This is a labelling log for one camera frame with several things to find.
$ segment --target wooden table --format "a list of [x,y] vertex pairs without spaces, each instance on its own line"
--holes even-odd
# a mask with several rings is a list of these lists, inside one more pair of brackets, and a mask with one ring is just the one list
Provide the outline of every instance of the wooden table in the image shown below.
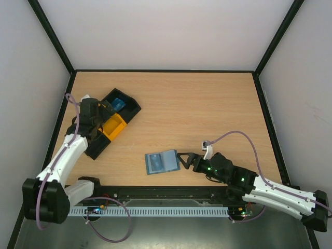
[[[142,110],[96,161],[81,155],[67,184],[93,176],[102,185],[220,186],[183,166],[180,171],[147,175],[144,155],[169,149],[204,154],[203,140],[231,130],[249,135],[265,177],[281,182],[251,74],[78,72],[72,95],[78,101],[86,94],[101,100],[114,88],[133,96]],[[74,116],[69,104],[55,151]],[[232,134],[213,148],[235,165],[258,172],[253,150],[242,135]]]

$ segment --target black wire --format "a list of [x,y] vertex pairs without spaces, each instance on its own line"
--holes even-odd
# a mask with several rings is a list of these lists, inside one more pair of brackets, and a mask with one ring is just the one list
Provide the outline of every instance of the black wire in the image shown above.
[[214,182],[214,183],[222,183],[220,181],[215,181],[215,180],[212,180],[211,178],[209,178],[207,175],[205,175],[206,179],[208,179],[210,182]]

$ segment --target perforated metal rail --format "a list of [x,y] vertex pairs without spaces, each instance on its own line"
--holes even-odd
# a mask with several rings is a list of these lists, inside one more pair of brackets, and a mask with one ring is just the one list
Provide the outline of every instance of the perforated metal rail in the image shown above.
[[[127,207],[132,217],[228,217],[227,207]],[[68,216],[84,216],[88,207],[75,206]],[[105,211],[96,211],[90,216],[123,217],[127,213],[122,207],[109,206]]]

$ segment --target gray floor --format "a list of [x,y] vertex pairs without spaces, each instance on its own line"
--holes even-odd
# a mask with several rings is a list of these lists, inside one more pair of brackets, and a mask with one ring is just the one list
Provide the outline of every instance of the gray floor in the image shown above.
[[[127,230],[122,217],[102,217],[96,229],[110,239]],[[16,249],[238,249],[311,248],[306,230],[291,216],[268,210],[252,223],[232,224],[227,218],[135,217],[133,232],[124,242],[110,244],[99,239],[82,217],[68,217],[61,225],[39,231],[35,221],[25,220]]]

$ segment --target gray wall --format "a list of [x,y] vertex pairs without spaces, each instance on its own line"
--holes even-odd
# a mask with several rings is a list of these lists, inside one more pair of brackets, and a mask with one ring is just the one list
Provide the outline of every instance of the gray wall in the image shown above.
[[293,0],[40,0],[74,68],[254,70]]
[[[332,1],[307,0],[260,79],[293,184],[332,201]],[[316,233],[321,248],[332,247]]]
[[0,248],[41,170],[69,74],[27,1],[0,2]]

